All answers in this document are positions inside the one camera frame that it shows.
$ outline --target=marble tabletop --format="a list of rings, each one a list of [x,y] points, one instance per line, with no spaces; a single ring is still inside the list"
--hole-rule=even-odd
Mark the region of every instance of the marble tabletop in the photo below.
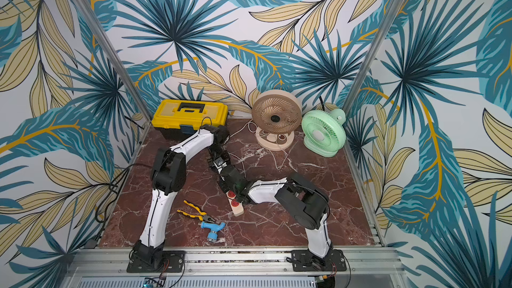
[[[248,119],[228,119],[231,133],[238,131]],[[361,200],[341,150],[332,158],[325,158],[304,146],[304,133],[295,131],[293,144],[286,151],[282,168],[276,169],[269,150],[262,148],[254,134],[247,128],[230,138],[226,149],[238,156],[231,156],[232,163],[249,180],[276,180],[297,171],[310,179],[329,195],[331,215],[328,218],[329,236],[334,245],[373,245],[370,228]],[[168,141],[151,127],[137,157],[138,163],[153,165],[156,150],[176,142]],[[277,166],[285,158],[282,151],[274,152]],[[187,164],[187,180],[174,201],[166,228],[166,246],[307,246],[306,232],[278,203],[245,205],[243,215],[235,217],[227,197],[217,185],[218,175],[208,167],[206,149]],[[199,205],[217,221],[226,222],[219,232],[218,242],[206,240],[208,229],[202,229],[196,219],[176,213],[194,209],[183,200]],[[100,240],[100,247],[129,247],[139,239],[144,228],[151,202],[149,169],[135,166],[119,196],[114,212]]]

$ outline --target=pliers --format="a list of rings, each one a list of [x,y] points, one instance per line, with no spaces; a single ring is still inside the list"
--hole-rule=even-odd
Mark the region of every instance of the pliers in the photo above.
[[[191,206],[192,208],[195,208],[195,210],[197,210],[197,212],[199,212],[199,215],[191,215],[191,214],[186,213],[183,210],[179,210],[179,209],[176,210],[177,212],[182,213],[183,215],[190,217],[190,218],[198,218],[200,221],[215,223],[215,219],[208,216],[204,211],[201,211],[201,209],[199,209],[199,207],[197,207],[193,203],[190,203],[187,201],[183,201],[183,202],[186,203],[187,205]]]

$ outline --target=black mounting plate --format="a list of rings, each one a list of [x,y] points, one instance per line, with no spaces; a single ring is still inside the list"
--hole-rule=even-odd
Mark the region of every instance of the black mounting plate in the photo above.
[[[292,250],[291,260],[293,264],[293,271],[295,272],[307,272],[307,271],[332,271],[332,263],[336,265],[336,271],[346,271],[347,264],[345,263],[345,256],[341,250],[331,249],[325,256],[325,266],[322,270],[315,269],[311,265],[313,254],[309,250]]]
[[[167,251],[162,252],[162,261],[169,260],[169,266],[165,270],[166,273],[180,273],[183,271],[183,263],[185,258],[184,251]],[[165,263],[162,264],[158,269],[151,268],[148,264],[142,262],[138,258],[130,260],[126,272],[129,274],[135,273],[159,273],[163,270]]]

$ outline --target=wallpaper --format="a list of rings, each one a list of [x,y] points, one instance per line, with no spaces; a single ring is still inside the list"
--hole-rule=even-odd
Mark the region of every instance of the wallpaper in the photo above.
[[[107,30],[115,3],[90,3]],[[53,287],[113,208],[144,120],[69,0],[0,7],[0,285]]]
[[[117,17],[107,34],[150,112],[174,98],[220,101],[230,114],[245,117],[268,89],[293,92],[304,112],[320,98],[333,107],[389,2],[112,1],[115,9],[105,10],[104,18],[110,25]],[[411,0],[403,9],[418,4]]]
[[[412,287],[511,287],[512,0],[399,18],[346,124],[366,196]]]

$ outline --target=toolbox lid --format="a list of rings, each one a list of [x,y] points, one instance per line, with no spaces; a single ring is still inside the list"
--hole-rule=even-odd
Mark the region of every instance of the toolbox lid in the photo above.
[[[188,101],[188,100],[162,100],[151,123],[157,128],[180,129],[180,126],[189,125],[198,130],[202,124],[218,127],[226,124],[227,105],[223,103]]]

